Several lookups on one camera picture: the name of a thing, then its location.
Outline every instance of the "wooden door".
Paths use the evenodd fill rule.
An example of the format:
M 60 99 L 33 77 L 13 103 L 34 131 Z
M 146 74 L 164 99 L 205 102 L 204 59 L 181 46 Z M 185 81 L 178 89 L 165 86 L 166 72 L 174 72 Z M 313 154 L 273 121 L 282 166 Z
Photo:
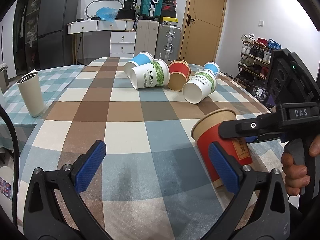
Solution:
M 180 59 L 204 65 L 214 61 L 226 0 L 190 0 Z

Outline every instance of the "blue plastic bag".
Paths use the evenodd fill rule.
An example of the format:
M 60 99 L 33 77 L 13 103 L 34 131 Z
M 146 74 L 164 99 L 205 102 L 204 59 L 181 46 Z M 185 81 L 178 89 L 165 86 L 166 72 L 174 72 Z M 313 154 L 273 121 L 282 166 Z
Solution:
M 114 22 L 118 11 L 118 9 L 102 7 L 97 11 L 97 16 L 100 17 L 101 20 Z

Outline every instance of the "human hand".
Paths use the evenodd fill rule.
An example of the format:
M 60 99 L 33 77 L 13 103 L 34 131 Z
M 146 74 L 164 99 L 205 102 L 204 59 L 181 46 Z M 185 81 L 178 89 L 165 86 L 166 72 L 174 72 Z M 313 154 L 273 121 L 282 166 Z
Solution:
M 311 157 L 316 157 L 320 154 L 320 134 L 313 140 L 309 154 Z M 284 178 L 285 189 L 290 196 L 297 196 L 300 193 L 300 188 L 305 187 L 310 182 L 310 176 L 307 175 L 307 167 L 304 165 L 294 165 L 293 157 L 284 152 L 281 157 L 283 171 L 286 174 Z

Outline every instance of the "silver suitcase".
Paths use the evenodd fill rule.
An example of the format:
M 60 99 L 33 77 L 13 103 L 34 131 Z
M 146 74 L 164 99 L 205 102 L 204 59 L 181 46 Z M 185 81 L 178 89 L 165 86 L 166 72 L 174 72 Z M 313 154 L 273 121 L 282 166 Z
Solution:
M 159 22 L 138 20 L 134 56 L 140 52 L 149 52 L 153 57 L 156 51 Z
M 160 24 L 155 59 L 178 59 L 180 37 L 180 27 L 168 24 Z

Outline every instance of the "tablecloth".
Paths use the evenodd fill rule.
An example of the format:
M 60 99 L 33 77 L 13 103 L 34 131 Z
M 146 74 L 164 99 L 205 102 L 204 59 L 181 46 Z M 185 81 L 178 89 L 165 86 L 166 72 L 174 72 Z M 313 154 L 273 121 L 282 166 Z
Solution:
M 20 220 L 34 168 L 49 171 L 73 163 L 97 139 L 105 141 L 107 155 L 80 195 L 114 239 L 199 239 L 222 214 L 232 195 L 213 188 L 191 129 L 220 108 L 233 109 L 238 119 L 268 110 L 223 74 L 216 91 L 197 105 L 164 87 L 135 90 L 123 71 L 128 60 L 93 61 L 35 127 L 20 157 Z M 200 68 L 191 65 L 191 74 Z M 250 150 L 260 170 L 282 171 L 279 141 Z
M 65 87 L 81 72 L 84 65 L 71 65 L 39 71 L 39 81 L 45 107 L 48 108 Z M 22 151 L 39 117 L 32 117 L 22 99 L 17 83 L 4 93 L 5 111 L 9 115 L 18 137 L 19 151 Z M 0 147 L 13 150 L 9 130 L 0 118 Z

